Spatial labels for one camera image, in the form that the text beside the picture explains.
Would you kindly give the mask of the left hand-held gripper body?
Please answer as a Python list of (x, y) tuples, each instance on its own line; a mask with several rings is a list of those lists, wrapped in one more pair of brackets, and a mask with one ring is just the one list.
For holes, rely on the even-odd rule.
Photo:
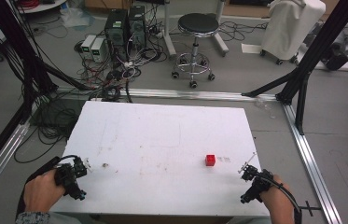
[(65, 195), (82, 201), (86, 197), (86, 192), (78, 186), (77, 179), (87, 174), (87, 168), (78, 156), (73, 156), (73, 163), (61, 164), (56, 169), (54, 180), (57, 186), (64, 187)]

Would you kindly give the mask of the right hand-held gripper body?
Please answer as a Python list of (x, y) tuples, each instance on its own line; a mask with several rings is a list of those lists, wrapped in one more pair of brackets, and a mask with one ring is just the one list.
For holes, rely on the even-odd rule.
[(273, 180), (273, 174), (266, 169), (261, 172), (252, 165), (245, 165), (242, 169), (244, 172), (242, 179), (245, 181), (251, 181), (251, 187), (243, 194), (240, 199), (241, 203), (250, 203), (253, 200), (258, 200), (262, 203), (260, 193), (267, 191), (271, 187), (271, 180)]

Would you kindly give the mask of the person's right hand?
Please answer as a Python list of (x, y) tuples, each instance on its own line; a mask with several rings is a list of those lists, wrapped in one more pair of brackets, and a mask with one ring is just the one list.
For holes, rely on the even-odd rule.
[(277, 187), (270, 187), (260, 193), (260, 198), (270, 212), (271, 217), (291, 217), (294, 206)]

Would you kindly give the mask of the person's left hand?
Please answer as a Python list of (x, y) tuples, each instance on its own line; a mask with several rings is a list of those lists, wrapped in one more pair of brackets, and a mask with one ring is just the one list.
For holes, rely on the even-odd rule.
[(25, 212), (47, 213), (65, 193), (63, 186), (55, 182), (56, 170), (50, 170), (38, 175), (25, 185), (23, 200)]

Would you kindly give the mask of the white paper sheet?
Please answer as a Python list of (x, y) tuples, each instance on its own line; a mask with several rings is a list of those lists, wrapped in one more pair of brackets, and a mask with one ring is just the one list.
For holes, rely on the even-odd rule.
[(259, 54), (262, 51), (260, 45), (242, 44), (242, 52), (249, 54)]

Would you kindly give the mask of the white power supply box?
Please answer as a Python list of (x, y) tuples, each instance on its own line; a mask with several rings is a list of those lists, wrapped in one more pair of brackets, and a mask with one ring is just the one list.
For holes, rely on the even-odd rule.
[(97, 37), (91, 47), (92, 58), (96, 63), (102, 63), (106, 57), (106, 46), (102, 37)]
[(91, 47), (93, 45), (95, 38), (96, 38), (96, 35), (88, 35), (80, 46), (83, 57), (86, 60), (92, 59)]

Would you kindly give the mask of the white table leg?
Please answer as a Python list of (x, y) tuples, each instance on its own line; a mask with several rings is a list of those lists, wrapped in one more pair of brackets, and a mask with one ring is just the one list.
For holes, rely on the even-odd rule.
[(163, 39), (165, 41), (165, 45), (168, 50), (169, 57), (173, 58), (176, 56), (176, 50), (174, 48), (174, 43), (170, 36), (170, 0), (163, 0), (163, 3), (164, 3)]
[[(221, 21), (222, 15), (223, 15), (223, 9), (225, 6), (226, 0), (217, 0), (217, 6), (216, 6), (216, 20), (217, 22)], [(221, 54), (223, 57), (227, 55), (227, 53), (230, 51), (227, 47), (226, 43), (222, 39), (221, 35), (219, 33), (216, 33), (214, 35), (214, 39), (217, 43), (218, 48), (221, 51)]]

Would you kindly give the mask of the black computer tower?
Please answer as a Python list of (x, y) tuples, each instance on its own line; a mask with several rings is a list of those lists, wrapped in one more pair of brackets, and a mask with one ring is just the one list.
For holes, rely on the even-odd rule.
[(128, 10), (112, 9), (108, 14), (104, 32), (111, 60), (113, 62), (126, 61), (126, 48), (129, 39)]
[(129, 8), (129, 23), (132, 46), (141, 49), (146, 46), (146, 8), (144, 6), (131, 6)]

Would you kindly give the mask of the white covered cart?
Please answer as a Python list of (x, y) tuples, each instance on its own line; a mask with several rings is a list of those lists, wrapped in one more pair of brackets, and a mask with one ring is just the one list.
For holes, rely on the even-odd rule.
[(269, 53), (278, 64), (290, 60), (325, 11), (321, 0), (273, 0), (260, 55)]

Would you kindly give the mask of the dark device on white board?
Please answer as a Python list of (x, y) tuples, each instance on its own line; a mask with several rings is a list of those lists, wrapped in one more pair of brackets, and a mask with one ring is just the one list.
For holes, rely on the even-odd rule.
[[(311, 46), (320, 28), (314, 28), (306, 35), (303, 43), (298, 50), (298, 60), (301, 61), (308, 48)], [(348, 35), (340, 32), (333, 43), (327, 48), (321, 56), (316, 69), (328, 71), (348, 71)]]

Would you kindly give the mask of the black round stool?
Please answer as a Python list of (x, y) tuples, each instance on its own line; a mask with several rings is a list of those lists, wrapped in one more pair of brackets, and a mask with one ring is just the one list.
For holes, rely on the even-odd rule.
[(189, 86), (195, 89), (198, 86), (194, 79), (196, 75), (208, 74), (209, 80), (216, 78), (210, 67), (209, 59), (199, 53), (199, 38), (213, 36), (219, 29), (218, 21), (209, 15), (201, 13), (190, 13), (178, 20), (178, 29), (184, 35), (194, 37), (191, 52), (181, 53), (174, 64), (171, 73), (172, 78), (179, 78), (181, 74), (188, 74), (190, 77)]

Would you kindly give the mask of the clear plastic bag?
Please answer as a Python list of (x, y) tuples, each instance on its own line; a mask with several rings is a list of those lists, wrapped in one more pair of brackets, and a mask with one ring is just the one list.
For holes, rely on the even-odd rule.
[(95, 19), (81, 8), (63, 8), (60, 10), (63, 26), (66, 28), (88, 27)]

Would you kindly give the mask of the white round table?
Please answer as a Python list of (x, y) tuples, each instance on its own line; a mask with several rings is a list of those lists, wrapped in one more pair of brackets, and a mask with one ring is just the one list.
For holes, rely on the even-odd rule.
[(65, 5), (66, 3), (67, 3), (67, 0), (54, 0), (53, 3), (50, 3), (50, 4), (40, 3), (35, 7), (18, 6), (18, 10), (20, 13), (25, 13), (25, 14), (36, 13), (36, 12), (41, 12), (41, 11), (53, 9), (55, 7), (60, 7), (61, 5)]

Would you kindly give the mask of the aluminium floor rail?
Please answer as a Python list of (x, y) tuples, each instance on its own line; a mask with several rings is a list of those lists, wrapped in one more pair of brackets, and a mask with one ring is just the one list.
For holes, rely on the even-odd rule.
[(29, 129), (30, 124), (25, 122), (24, 124), (19, 124), (13, 131), (9, 132), (8, 138), (0, 147), (0, 175), (5, 170), (10, 158), (13, 156)]
[(306, 136), (302, 135), (295, 125), (296, 114), (293, 107), (291, 105), (284, 105), (283, 110), (285, 111), (285, 115), (287, 117), (291, 132), (294, 135), (300, 157), (304, 163), (308, 176), (311, 179), (313, 189), (318, 202), (321, 205), (322, 213), (324, 214), (327, 224), (343, 224)]
[(121, 90), (121, 95), (130, 94), (136, 98), (165, 98), (181, 100), (202, 100), (202, 101), (222, 101), (222, 102), (276, 102), (273, 94), (260, 94), (256, 97), (244, 96), (237, 92), (218, 92), (218, 91), (174, 91), (174, 90), (152, 90), (152, 89), (133, 89)]

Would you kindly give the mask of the black frame strut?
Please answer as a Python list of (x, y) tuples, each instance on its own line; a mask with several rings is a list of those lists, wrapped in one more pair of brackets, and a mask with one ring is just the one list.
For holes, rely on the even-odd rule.
[(297, 130), (299, 131), (300, 135), (304, 135), (303, 117), (304, 117), (304, 109), (305, 109), (305, 102), (306, 102), (306, 95), (307, 95), (307, 88), (308, 88), (308, 80), (310, 75), (311, 75), (310, 73), (306, 74), (305, 77), (302, 79), (301, 84), (299, 86), (295, 126)]

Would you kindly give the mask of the black frame post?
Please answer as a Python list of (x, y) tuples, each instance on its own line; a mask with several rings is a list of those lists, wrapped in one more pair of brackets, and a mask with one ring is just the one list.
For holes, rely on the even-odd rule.
[(278, 101), (289, 105), (297, 93), (299, 95), (298, 105), (305, 102), (307, 88), (305, 84), (340, 31), (348, 23), (348, 0), (339, 0), (331, 14), (328, 16), (321, 31), (316, 36), (311, 46), (306, 51), (296, 68), (287, 75), (280, 77), (258, 89), (243, 93), (246, 97), (256, 97), (261, 93), (269, 91), (279, 85), (285, 84), (283, 90), (276, 95)]
[(29, 41), (16, 10), (7, 0), (0, 0), (0, 31), (6, 39), (0, 37), (0, 50), (8, 59), (10, 68), (21, 81), (25, 92), (48, 94), (56, 91), (58, 86), (49, 75), (54, 75), (78, 90), (91, 90), (91, 87), (81, 84), (43, 61)]

